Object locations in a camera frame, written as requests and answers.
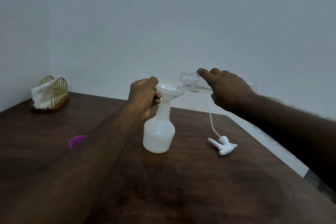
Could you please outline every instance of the person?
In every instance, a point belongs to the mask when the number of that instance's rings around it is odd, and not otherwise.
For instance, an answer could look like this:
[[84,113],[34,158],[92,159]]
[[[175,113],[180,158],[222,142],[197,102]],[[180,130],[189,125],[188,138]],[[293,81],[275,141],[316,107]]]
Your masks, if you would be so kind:
[[[197,73],[211,86],[216,105],[262,129],[335,188],[335,122],[257,95],[228,71],[200,68]],[[83,223],[129,136],[160,103],[157,83],[155,77],[132,83],[124,107],[12,195],[2,223]]]

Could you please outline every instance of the person's right hand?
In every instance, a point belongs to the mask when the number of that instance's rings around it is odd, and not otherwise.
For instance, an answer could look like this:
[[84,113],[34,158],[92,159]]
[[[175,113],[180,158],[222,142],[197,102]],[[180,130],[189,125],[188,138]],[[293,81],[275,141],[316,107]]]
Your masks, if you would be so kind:
[[226,111],[234,112],[256,96],[251,87],[236,74],[213,68],[210,72],[200,68],[197,73],[212,88],[213,102]]

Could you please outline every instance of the purple bottle cap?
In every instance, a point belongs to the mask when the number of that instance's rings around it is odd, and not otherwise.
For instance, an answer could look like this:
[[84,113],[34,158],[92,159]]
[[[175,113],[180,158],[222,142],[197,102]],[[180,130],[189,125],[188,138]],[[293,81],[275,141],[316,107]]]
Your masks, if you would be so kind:
[[69,146],[70,148],[75,147],[76,145],[80,144],[80,142],[86,138],[87,136],[76,136],[73,139],[70,140],[69,142]]

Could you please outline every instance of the glass bottle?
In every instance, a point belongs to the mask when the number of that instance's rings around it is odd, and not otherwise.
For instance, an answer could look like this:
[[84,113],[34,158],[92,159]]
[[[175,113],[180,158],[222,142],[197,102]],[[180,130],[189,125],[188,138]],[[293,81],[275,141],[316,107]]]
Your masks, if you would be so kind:
[[[254,92],[257,92],[258,86],[256,83],[248,83],[248,85]],[[198,73],[181,73],[179,89],[188,90],[190,92],[212,94],[212,88],[202,77],[199,76]]]

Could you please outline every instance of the spray bottle neck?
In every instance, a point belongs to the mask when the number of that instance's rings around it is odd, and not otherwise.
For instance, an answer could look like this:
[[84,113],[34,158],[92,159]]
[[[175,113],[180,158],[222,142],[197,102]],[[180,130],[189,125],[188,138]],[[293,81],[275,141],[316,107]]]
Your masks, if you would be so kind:
[[169,120],[170,115],[170,100],[162,99],[159,108],[156,112],[156,117],[161,118],[163,120]]

